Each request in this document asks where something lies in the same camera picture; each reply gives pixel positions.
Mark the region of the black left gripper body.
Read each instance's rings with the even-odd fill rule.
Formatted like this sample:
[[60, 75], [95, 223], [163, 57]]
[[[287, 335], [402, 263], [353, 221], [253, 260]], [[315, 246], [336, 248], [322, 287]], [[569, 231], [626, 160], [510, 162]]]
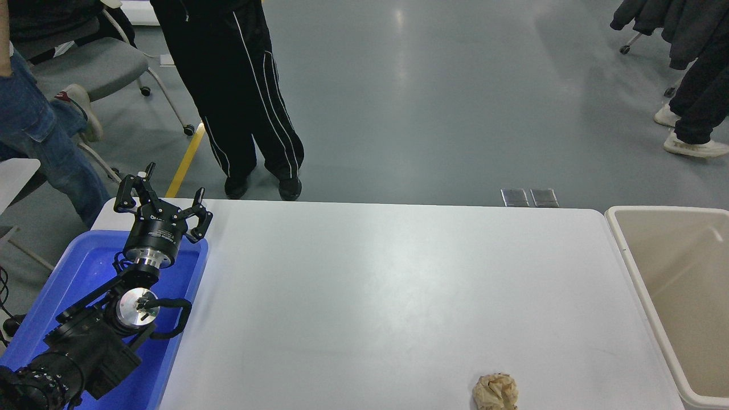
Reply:
[[132, 259], [139, 249], [152, 249], [167, 259], [175, 259], [188, 228], [184, 220], [164, 220], [152, 214], [135, 215], [123, 253], [127, 259]]

